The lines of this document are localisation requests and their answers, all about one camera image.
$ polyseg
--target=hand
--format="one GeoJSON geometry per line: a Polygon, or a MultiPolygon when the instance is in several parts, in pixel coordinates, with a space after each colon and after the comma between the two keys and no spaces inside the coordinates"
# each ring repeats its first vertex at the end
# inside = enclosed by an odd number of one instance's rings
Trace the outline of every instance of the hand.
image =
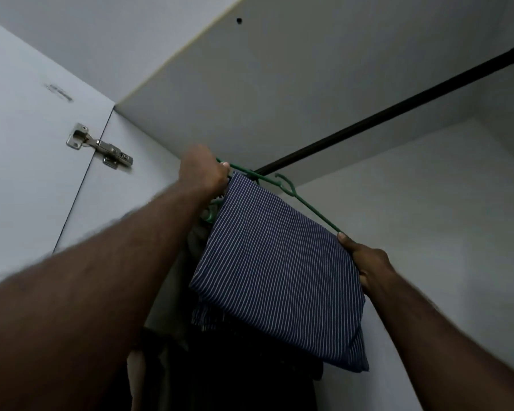
{"type": "Polygon", "coordinates": [[[370,295],[370,287],[373,283],[380,282],[382,279],[396,274],[394,267],[390,263],[389,256],[382,249],[358,244],[342,232],[337,234],[337,239],[352,255],[354,263],[360,270],[360,284],[362,284],[363,292],[368,296],[370,295]]]}
{"type": "Polygon", "coordinates": [[[179,183],[202,193],[207,203],[225,191],[229,171],[228,163],[218,163],[209,148],[198,144],[181,159],[179,183]]]}

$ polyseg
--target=person's left arm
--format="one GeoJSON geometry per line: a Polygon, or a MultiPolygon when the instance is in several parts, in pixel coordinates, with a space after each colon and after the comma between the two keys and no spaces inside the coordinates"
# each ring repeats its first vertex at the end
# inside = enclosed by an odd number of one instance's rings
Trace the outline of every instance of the person's left arm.
{"type": "Polygon", "coordinates": [[[148,205],[0,283],[0,409],[96,404],[227,174],[197,146],[178,181],[148,205]]]}

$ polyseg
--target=person's right arm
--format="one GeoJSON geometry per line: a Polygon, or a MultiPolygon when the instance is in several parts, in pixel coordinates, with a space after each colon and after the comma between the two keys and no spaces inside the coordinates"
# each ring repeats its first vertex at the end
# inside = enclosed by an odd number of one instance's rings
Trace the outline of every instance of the person's right arm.
{"type": "Polygon", "coordinates": [[[339,241],[403,361],[425,411],[514,411],[514,371],[459,331],[396,273],[386,253],[339,241]]]}

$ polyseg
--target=hanger hook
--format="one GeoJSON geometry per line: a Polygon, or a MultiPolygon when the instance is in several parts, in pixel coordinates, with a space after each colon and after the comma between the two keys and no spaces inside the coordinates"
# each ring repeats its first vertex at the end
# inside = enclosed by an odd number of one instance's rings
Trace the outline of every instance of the hanger hook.
{"type": "Polygon", "coordinates": [[[274,177],[275,178],[280,178],[282,179],[283,181],[285,181],[286,183],[288,183],[289,187],[291,188],[291,191],[289,191],[288,189],[286,189],[284,187],[284,185],[282,185],[282,183],[280,182],[280,188],[282,189],[282,191],[284,193],[287,193],[288,195],[294,197],[297,195],[297,191],[295,190],[295,186],[293,185],[292,181],[290,179],[288,179],[287,177],[285,177],[283,174],[280,174],[280,173],[276,173],[274,174],[274,177]]]}

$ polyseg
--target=clothes hanger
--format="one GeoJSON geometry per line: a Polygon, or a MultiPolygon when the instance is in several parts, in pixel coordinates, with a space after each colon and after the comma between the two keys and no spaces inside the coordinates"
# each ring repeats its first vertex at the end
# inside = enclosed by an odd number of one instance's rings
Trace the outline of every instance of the clothes hanger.
{"type": "MultiPolygon", "coordinates": [[[[222,163],[223,161],[219,158],[217,158],[217,161],[219,163],[222,163]]],[[[234,170],[238,170],[239,172],[242,172],[244,174],[249,175],[252,179],[255,179],[255,182],[259,185],[259,180],[262,180],[264,182],[270,183],[271,185],[274,185],[276,187],[280,187],[282,192],[286,193],[288,196],[294,197],[298,201],[300,201],[304,206],[308,207],[316,216],[318,216],[321,220],[323,220],[325,223],[327,223],[331,228],[333,228],[336,232],[341,232],[341,229],[337,228],[330,220],[328,220],[324,215],[322,215],[318,210],[316,210],[315,207],[313,207],[310,203],[308,203],[306,200],[304,200],[297,191],[295,190],[295,186],[293,185],[292,181],[285,177],[283,174],[275,173],[275,178],[280,178],[281,180],[285,181],[289,185],[289,189],[285,187],[281,181],[276,181],[273,179],[269,179],[266,176],[262,176],[259,173],[253,172],[249,169],[246,169],[242,166],[236,165],[236,164],[230,164],[230,166],[234,170]]],[[[215,218],[217,217],[217,214],[219,213],[219,209],[222,205],[222,198],[214,199],[210,203],[208,207],[208,213],[203,218],[206,222],[213,223],[215,222],[215,218]]]]}

